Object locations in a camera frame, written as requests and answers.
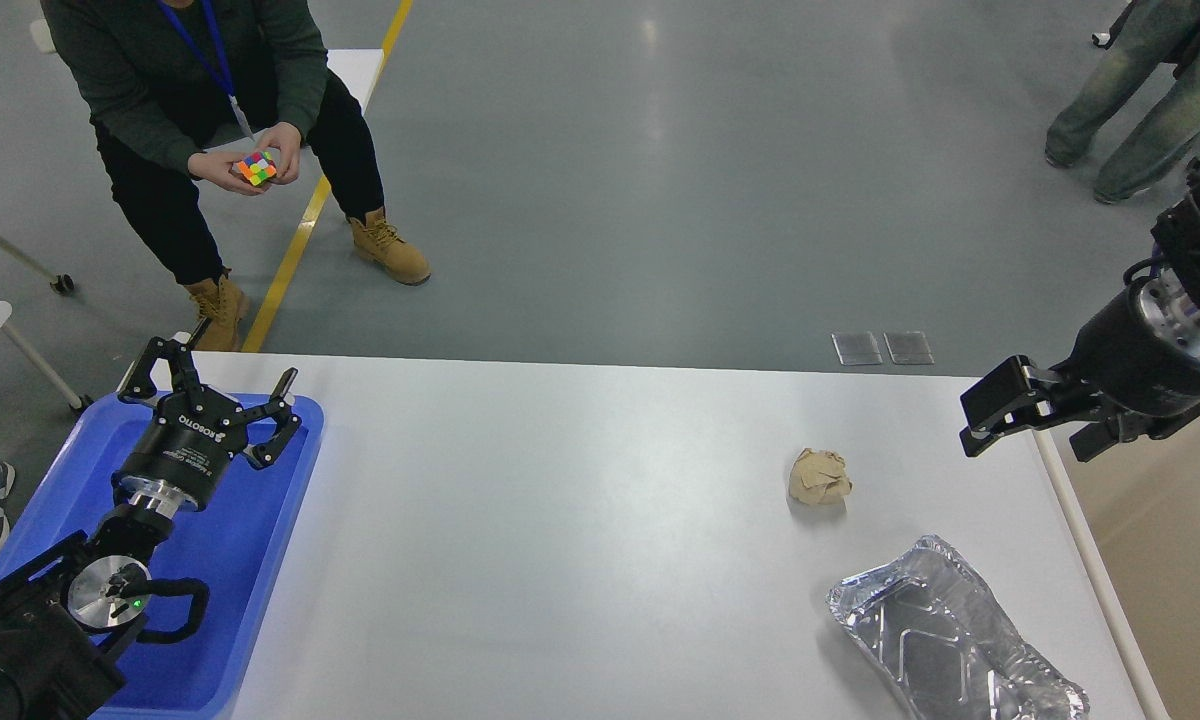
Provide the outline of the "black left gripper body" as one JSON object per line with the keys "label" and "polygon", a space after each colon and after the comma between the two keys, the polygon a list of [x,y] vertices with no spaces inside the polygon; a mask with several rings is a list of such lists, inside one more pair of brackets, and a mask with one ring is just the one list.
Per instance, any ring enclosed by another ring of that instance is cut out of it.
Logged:
{"label": "black left gripper body", "polygon": [[179,510],[206,510],[233,457],[248,445],[242,414],[242,402],[214,388],[197,401],[185,391],[160,397],[151,424],[112,474],[114,502],[162,496]]}

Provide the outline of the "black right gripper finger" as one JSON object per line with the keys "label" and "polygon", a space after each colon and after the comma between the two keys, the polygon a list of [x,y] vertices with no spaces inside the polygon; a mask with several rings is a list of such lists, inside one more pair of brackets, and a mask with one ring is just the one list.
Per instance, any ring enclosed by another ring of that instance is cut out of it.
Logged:
{"label": "black right gripper finger", "polygon": [[960,397],[966,427],[958,433],[967,457],[1022,430],[1051,430],[1100,415],[1100,394],[1063,365],[1044,370],[1028,356],[1007,358]]}
{"label": "black right gripper finger", "polygon": [[1068,414],[1068,421],[1081,421],[1082,430],[1070,434],[1075,460],[1088,462],[1121,443],[1136,442],[1148,436],[1163,439],[1170,434],[1176,416],[1152,416],[1122,409],[1118,406],[1094,406]]}

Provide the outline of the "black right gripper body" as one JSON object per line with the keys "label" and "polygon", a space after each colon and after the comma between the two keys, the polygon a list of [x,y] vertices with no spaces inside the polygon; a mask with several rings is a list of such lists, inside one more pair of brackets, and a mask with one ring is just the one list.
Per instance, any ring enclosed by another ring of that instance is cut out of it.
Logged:
{"label": "black right gripper body", "polygon": [[1127,286],[1082,325],[1064,368],[1127,410],[1184,413],[1200,402],[1200,361],[1153,332],[1141,313],[1142,290]]}

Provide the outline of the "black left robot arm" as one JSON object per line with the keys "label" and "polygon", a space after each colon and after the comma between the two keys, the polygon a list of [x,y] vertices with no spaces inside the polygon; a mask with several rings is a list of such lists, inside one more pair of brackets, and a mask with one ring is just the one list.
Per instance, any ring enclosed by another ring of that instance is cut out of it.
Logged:
{"label": "black left robot arm", "polygon": [[180,512],[202,512],[235,460],[274,466],[302,418],[286,370],[260,406],[202,382],[190,346],[146,343],[116,401],[152,412],[110,472],[114,508],[92,533],[52,544],[0,580],[0,719],[85,719],[126,683],[134,644],[178,644],[208,614],[211,589],[194,577],[160,578],[157,548]]}

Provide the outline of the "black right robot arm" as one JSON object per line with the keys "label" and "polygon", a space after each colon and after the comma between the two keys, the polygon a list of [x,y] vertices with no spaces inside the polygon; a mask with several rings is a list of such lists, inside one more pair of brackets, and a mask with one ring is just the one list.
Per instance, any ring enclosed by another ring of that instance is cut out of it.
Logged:
{"label": "black right robot arm", "polygon": [[1076,421],[1076,460],[1141,437],[1166,439],[1200,416],[1200,174],[1158,215],[1148,259],[1076,332],[1061,364],[1007,358],[961,397],[960,442],[976,457],[1021,430]]}

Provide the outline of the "person's right hand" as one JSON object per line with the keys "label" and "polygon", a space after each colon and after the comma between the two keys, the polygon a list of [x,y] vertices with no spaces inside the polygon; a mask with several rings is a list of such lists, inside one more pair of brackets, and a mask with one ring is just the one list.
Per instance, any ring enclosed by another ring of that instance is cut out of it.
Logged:
{"label": "person's right hand", "polygon": [[254,186],[236,173],[236,164],[244,156],[239,151],[194,152],[187,160],[187,172],[192,178],[215,184],[238,196],[262,196],[268,191],[268,184]]}

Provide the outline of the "person's left hand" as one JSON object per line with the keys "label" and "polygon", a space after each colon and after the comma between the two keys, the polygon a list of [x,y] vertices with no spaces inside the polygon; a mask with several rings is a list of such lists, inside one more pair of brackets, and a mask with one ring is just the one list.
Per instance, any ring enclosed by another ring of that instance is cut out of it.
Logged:
{"label": "person's left hand", "polygon": [[270,151],[274,156],[276,176],[268,181],[271,184],[292,184],[300,173],[300,146],[302,146],[302,134],[293,122],[280,120],[274,126],[263,128],[257,134],[254,150],[258,152]]}

